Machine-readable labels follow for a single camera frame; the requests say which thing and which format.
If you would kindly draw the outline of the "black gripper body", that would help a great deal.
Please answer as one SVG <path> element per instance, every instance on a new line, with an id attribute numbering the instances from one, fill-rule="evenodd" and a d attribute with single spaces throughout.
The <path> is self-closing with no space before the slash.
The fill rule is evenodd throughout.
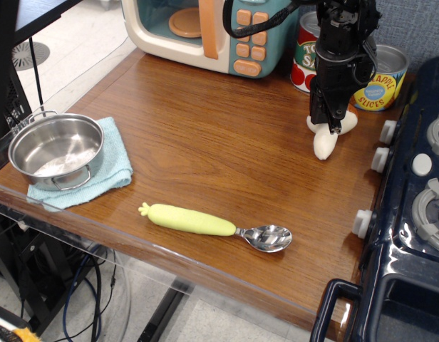
<path id="1" fill-rule="evenodd" d="M 350 97 L 368 85 L 377 72 L 374 42 L 365 42 L 350 51 L 335 54 L 317 42 L 315 69 L 311 89 L 320 90 L 325 105 L 348 103 Z"/>

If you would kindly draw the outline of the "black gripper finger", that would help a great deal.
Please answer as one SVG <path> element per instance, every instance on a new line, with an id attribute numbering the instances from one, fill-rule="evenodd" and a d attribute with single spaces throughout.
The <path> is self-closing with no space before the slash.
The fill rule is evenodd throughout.
<path id="1" fill-rule="evenodd" d="M 341 121 L 346 117 L 348 103 L 340 103 L 339 105 L 325 105 L 326 122 L 329 126 L 330 133 L 340 133 L 342 130 Z"/>
<path id="2" fill-rule="evenodd" d="M 323 94 L 314 88 L 310 92 L 310 117 L 314 125 L 328 123 Z"/>

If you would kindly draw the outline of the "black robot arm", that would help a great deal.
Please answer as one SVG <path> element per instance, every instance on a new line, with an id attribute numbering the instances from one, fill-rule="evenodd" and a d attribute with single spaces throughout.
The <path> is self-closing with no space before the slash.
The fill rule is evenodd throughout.
<path id="1" fill-rule="evenodd" d="M 350 97 L 366 87 L 377 71 L 371 33 L 381 13 L 374 1 L 315 1 L 320 36 L 316 42 L 316 76 L 311 81 L 310 116 L 341 133 Z M 0 137 L 4 122 L 11 50 L 20 41 L 18 1 L 0 1 Z"/>

